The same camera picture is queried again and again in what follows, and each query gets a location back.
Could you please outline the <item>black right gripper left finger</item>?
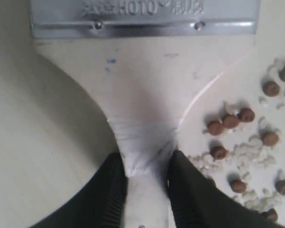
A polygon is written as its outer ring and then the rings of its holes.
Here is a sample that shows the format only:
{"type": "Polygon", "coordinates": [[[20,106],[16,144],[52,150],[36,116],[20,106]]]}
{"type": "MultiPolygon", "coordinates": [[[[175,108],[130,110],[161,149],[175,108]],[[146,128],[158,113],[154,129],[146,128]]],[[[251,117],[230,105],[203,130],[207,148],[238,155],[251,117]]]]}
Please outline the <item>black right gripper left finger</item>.
{"type": "Polygon", "coordinates": [[[107,156],[91,180],[35,228],[119,228],[128,179],[119,153],[107,156]]]}

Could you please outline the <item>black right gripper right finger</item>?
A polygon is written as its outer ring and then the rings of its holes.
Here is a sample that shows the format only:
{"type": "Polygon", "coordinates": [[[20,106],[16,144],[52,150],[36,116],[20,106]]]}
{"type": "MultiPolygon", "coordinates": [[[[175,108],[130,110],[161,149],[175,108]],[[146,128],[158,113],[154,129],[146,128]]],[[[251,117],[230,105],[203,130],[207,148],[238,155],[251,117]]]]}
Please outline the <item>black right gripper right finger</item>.
{"type": "Polygon", "coordinates": [[[170,159],[168,195],[178,228],[279,227],[217,189],[181,151],[170,159]]]}

